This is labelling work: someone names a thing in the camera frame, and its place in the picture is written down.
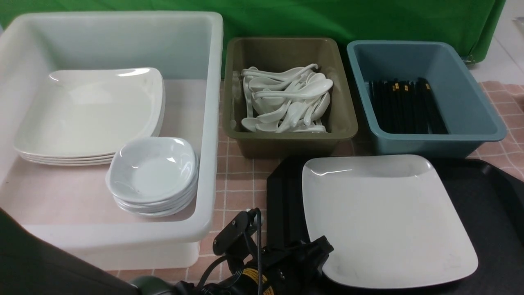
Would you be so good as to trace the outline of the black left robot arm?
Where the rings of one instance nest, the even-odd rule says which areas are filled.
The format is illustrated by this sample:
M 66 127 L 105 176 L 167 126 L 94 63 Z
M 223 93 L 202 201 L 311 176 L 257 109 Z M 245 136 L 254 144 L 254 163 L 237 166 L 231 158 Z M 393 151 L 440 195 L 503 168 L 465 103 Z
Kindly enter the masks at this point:
M 4 295 L 301 295 L 333 252 L 325 236 L 288 248 L 262 247 L 260 209 L 239 212 L 213 240 L 217 259 L 197 284 L 155 276 L 125 282 L 22 228 L 1 212 Z

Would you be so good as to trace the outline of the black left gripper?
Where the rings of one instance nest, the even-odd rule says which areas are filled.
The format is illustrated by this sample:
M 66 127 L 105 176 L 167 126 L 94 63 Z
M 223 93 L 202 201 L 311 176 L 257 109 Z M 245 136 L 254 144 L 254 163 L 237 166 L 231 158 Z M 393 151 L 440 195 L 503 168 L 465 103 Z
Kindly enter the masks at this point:
M 285 249 L 264 247 L 244 263 L 241 256 L 219 256 L 197 284 L 176 284 L 178 295 L 314 295 L 322 267 L 334 248 L 325 236 L 310 243 L 298 242 Z M 207 283 L 221 263 L 233 263 L 232 276 Z

